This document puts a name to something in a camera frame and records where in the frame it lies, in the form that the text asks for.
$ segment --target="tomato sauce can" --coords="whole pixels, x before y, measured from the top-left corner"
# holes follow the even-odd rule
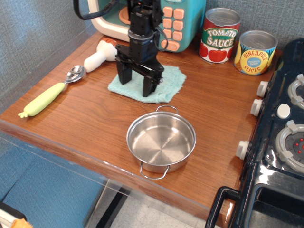
[[[211,63],[224,63],[232,54],[241,16],[227,8],[212,8],[205,13],[199,55]]]
[[[260,75],[268,71],[278,40],[265,31],[247,31],[239,38],[234,66],[242,73]]]

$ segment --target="floor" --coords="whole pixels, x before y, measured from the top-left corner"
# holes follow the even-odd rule
[[[107,186],[86,228],[96,227],[116,195],[117,183],[110,180]],[[205,221],[134,190],[129,193],[111,224],[111,228],[203,228],[204,226]]]

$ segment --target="yellow-green handle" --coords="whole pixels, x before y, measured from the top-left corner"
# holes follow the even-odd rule
[[[60,92],[64,89],[66,84],[59,82],[56,85],[53,85],[48,90],[40,94],[35,100],[31,101],[25,108],[22,113],[19,113],[18,116],[21,118],[27,116],[35,116],[40,113],[45,107],[47,107]]]

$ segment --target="tomato sauce label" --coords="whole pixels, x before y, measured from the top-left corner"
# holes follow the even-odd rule
[[[239,42],[234,66],[242,73],[260,75],[268,71],[275,48],[269,50],[255,50]]]
[[[205,19],[199,55],[212,63],[228,61],[238,35],[238,28],[239,24],[231,27],[217,27]]]

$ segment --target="tomato illustration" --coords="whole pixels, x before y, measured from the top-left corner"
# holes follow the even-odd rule
[[[230,51],[229,51],[228,54],[227,54],[227,58],[228,58],[228,59],[230,59],[230,57],[231,57],[231,55],[232,55],[232,50],[233,50],[233,48],[231,48]]]
[[[212,50],[209,52],[209,59],[212,62],[219,63],[223,61],[227,56],[227,51],[221,51],[221,50]]]
[[[202,57],[206,57],[208,55],[208,49],[204,45],[204,43],[200,44],[199,55]]]

